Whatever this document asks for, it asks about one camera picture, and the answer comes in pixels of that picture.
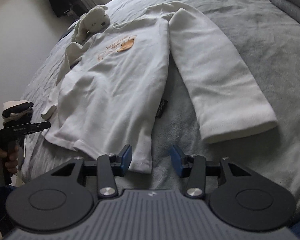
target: white cloth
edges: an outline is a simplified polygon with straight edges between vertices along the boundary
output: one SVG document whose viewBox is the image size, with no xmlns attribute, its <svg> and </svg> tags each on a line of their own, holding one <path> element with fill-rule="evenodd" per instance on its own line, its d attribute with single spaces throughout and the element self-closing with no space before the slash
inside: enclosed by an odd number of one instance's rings
<svg viewBox="0 0 300 240">
<path fill-rule="evenodd" d="M 133 46 L 118 52 L 132 38 Z M 151 130 L 165 87 L 169 50 L 207 143 L 277 125 L 231 41 L 197 9 L 171 2 L 149 7 L 133 21 L 111 25 L 83 46 L 67 47 L 42 113 L 48 119 L 54 112 L 45 138 L 95 159 L 130 144 L 130 170 L 151 172 Z"/>
</svg>

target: gray bedsheet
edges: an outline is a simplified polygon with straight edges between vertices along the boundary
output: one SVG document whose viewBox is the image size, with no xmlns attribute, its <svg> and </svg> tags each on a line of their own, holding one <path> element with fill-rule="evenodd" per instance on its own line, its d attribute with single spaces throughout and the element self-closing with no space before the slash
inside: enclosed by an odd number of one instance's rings
<svg viewBox="0 0 300 240">
<path fill-rule="evenodd" d="M 150 5 L 170 1 L 174 0 L 113 0 L 107 6 L 114 23 L 133 19 Z M 178 144 L 187 154 L 201 154 L 208 160 L 229 156 L 261 173 L 290 190 L 300 212 L 300 24 L 269 0 L 178 1 L 198 8 L 233 42 L 272 105 L 279 127 L 248 138 L 213 145 L 202 143 L 189 95 L 170 60 L 164 94 L 168 107 L 153 128 L 153 172 L 148 175 L 131 172 L 117 179 L 119 186 L 182 188 L 186 179 L 177 178 L 167 152 L 170 145 Z M 24 99 L 35 103 L 33 121 L 41 121 L 40 113 L 69 43 L 67 36 L 55 46 L 24 93 Z M 24 179 L 34 179 L 76 155 L 87 158 L 83 153 L 50 144 L 39 134 L 30 135 L 22 167 Z M 94 183 L 94 179 L 88 180 L 91 190 Z M 215 186 L 209 180 L 207 191 Z"/>
</svg>

